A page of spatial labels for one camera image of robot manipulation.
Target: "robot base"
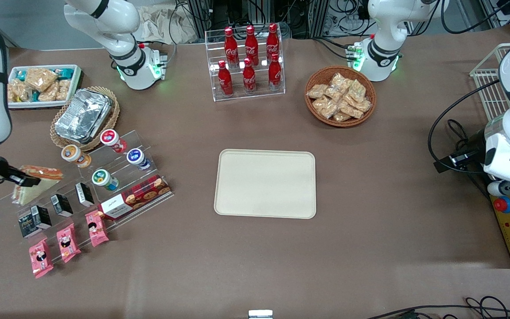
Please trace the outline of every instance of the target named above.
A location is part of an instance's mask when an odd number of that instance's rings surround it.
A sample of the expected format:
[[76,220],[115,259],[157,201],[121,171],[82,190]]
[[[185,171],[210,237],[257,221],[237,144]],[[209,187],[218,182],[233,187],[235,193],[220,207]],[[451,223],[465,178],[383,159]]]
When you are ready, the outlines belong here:
[[362,60],[360,61],[361,68],[356,69],[357,71],[363,73],[363,75],[365,75],[370,81],[373,82],[383,81],[384,79],[389,77],[398,59],[394,59],[393,62],[390,62],[390,60],[386,60],[388,63],[386,64],[386,66],[379,66],[377,64],[377,61],[373,60],[373,58],[371,58],[367,51],[367,46],[369,45],[370,42],[371,39],[365,39],[361,42],[360,46],[363,48],[363,56],[361,58]]
[[162,61],[157,50],[152,50],[148,47],[142,49],[145,53],[145,63],[137,70],[135,75],[126,75],[120,71],[121,79],[127,83],[132,89],[148,89],[156,81],[164,79],[165,67],[160,66],[166,64]]

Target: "small black box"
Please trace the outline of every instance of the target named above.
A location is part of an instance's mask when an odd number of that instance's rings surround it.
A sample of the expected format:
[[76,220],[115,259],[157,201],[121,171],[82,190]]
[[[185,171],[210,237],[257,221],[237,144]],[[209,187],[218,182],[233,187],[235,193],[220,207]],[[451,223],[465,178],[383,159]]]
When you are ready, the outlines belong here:
[[35,226],[35,221],[33,220],[33,215],[26,214],[19,218],[19,227],[21,229],[21,234],[24,238],[29,238],[34,234],[41,232],[42,230]]
[[72,208],[70,207],[70,203],[66,196],[54,194],[50,197],[50,201],[52,202],[52,206],[54,206],[54,210],[56,210],[57,214],[64,217],[72,216]]
[[35,222],[35,226],[46,230],[46,228],[50,228],[52,223],[50,222],[50,214],[48,214],[47,208],[40,206],[31,207],[31,215],[33,216],[33,221]]
[[84,183],[76,184],[76,194],[78,195],[78,201],[80,204],[86,207],[93,205],[92,192]]

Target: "bottle cap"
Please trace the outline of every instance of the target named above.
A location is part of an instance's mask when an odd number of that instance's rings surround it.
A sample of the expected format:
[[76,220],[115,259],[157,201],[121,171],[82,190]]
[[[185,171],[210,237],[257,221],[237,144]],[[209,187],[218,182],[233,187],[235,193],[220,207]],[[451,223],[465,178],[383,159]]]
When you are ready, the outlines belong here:
[[99,169],[93,172],[92,182],[97,186],[105,186],[109,183],[111,175],[107,170]]
[[113,129],[106,129],[101,133],[100,140],[105,146],[110,147],[119,142],[119,134]]
[[130,164],[139,165],[143,161],[143,159],[144,159],[143,152],[138,148],[134,148],[127,153],[127,161]]
[[61,155],[62,158],[67,160],[68,162],[73,162],[80,157],[81,151],[80,148],[77,147],[76,145],[70,144],[62,149]]

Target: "red emergency stop button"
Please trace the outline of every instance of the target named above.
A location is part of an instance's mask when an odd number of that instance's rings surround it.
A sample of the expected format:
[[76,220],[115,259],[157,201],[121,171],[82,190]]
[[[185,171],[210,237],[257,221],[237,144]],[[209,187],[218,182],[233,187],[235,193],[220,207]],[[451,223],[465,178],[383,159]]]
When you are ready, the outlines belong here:
[[493,201],[493,207],[505,214],[510,213],[510,199],[506,196],[502,196]]

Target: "brown table surface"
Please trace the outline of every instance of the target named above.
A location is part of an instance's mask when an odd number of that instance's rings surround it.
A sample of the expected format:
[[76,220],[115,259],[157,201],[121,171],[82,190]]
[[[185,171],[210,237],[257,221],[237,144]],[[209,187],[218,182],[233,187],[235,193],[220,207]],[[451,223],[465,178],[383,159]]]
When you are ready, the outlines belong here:
[[[16,214],[0,212],[0,317],[219,319],[269,308],[278,319],[364,319],[488,294],[510,307],[510,259],[488,201],[466,176],[437,174],[426,147],[437,115],[474,88],[469,71],[504,42],[510,28],[407,39],[398,69],[375,83],[374,115],[349,129],[306,109],[309,76],[342,63],[311,40],[285,41],[286,95],[221,103],[212,100],[204,45],[178,47],[167,80],[145,91],[121,82],[101,49],[12,50],[14,66],[75,63],[84,87],[112,89],[122,107],[116,129],[137,129],[152,145],[176,196],[36,280]],[[476,101],[450,113],[469,133],[486,121]],[[16,166],[64,165],[49,139],[55,114],[12,111],[0,155]],[[435,151],[448,154],[454,141],[439,126]],[[218,155],[227,148],[313,153],[316,216],[216,214]],[[0,198],[11,189],[0,186]]]

